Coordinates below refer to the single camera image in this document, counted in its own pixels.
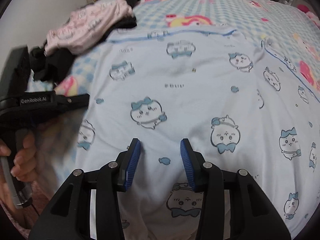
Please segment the person's left hand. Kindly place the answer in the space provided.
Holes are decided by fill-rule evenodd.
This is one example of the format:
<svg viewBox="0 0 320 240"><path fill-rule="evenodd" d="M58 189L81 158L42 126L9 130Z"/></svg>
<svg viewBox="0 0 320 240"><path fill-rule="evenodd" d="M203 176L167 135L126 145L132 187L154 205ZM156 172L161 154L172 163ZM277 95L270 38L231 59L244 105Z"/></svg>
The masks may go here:
<svg viewBox="0 0 320 240"><path fill-rule="evenodd" d="M32 182L37 178L36 172L36 145L33 132L29 131L23 139L23 147L14 159L11 174L22 182Z"/></svg>

